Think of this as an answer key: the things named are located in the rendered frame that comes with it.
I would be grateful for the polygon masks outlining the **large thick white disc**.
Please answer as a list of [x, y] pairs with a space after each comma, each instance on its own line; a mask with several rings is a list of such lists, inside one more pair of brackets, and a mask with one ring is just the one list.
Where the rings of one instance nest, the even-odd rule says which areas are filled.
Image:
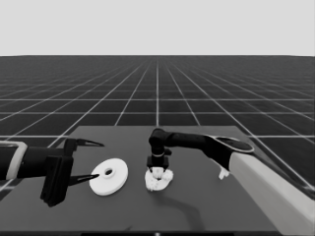
[[92, 172], [97, 177], [89, 182], [98, 196], [109, 196], [119, 191], [128, 178], [128, 166], [123, 159], [110, 158], [101, 162]]

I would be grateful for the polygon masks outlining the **white round carrier with pins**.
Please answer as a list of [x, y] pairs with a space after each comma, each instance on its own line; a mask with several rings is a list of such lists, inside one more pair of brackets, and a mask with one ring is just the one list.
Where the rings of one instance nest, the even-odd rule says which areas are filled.
[[170, 183], [172, 180], [171, 180], [169, 183], [167, 183], [167, 182], [162, 181], [161, 179], [160, 179], [160, 180], [156, 179], [156, 178], [153, 176], [153, 174], [152, 174], [152, 175], [145, 174], [145, 182], [147, 183], [147, 182], [150, 182], [150, 181], [159, 181], [159, 188], [158, 188], [158, 191], [162, 191], [162, 190], [164, 190], [164, 189], [169, 185], [169, 183]]

